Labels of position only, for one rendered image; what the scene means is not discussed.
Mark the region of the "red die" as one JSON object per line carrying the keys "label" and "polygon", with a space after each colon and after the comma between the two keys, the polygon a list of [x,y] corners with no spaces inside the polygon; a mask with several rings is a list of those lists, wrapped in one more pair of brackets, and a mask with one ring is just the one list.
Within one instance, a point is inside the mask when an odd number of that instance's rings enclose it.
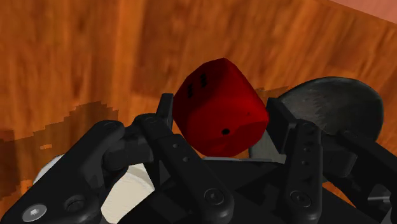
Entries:
{"label": "red die", "polygon": [[173,119],[207,157],[233,157],[256,144],[268,111],[239,68],[226,58],[202,64],[174,95]]}

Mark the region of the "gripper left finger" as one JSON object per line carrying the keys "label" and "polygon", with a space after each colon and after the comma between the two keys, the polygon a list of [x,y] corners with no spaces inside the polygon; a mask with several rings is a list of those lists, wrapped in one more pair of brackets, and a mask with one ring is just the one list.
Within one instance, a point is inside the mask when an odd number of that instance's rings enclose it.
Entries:
{"label": "gripper left finger", "polygon": [[155,189],[117,224],[230,224],[234,199],[195,150],[173,133],[172,95],[124,126],[96,123],[0,219],[0,224],[110,224],[102,205],[130,165]]}

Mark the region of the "dark grey round bowl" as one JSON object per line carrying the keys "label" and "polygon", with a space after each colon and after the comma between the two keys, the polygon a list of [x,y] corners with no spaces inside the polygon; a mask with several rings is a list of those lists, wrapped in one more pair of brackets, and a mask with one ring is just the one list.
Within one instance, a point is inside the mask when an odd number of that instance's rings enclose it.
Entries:
{"label": "dark grey round bowl", "polygon": [[367,84],[352,78],[325,77],[306,81],[267,104],[280,102],[297,119],[316,124],[322,130],[324,153],[341,150],[338,132],[351,130],[376,141],[384,123],[381,96]]}

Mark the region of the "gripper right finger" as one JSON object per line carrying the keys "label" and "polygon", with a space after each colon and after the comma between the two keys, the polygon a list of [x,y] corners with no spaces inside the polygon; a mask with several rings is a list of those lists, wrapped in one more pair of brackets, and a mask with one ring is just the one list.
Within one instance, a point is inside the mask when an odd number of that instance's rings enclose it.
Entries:
{"label": "gripper right finger", "polygon": [[297,119],[277,98],[267,102],[267,132],[286,156],[281,198],[293,224],[319,224],[323,212],[323,180],[340,189],[377,223],[397,224],[397,157],[359,132],[335,135]]}

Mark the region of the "white round object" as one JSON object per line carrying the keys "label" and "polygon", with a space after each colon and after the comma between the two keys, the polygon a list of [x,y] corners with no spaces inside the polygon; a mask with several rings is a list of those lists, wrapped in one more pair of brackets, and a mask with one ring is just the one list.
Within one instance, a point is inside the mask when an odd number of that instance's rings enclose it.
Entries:
{"label": "white round object", "polygon": [[100,224],[118,223],[154,189],[144,165],[130,165],[104,201],[101,207],[103,218]]}

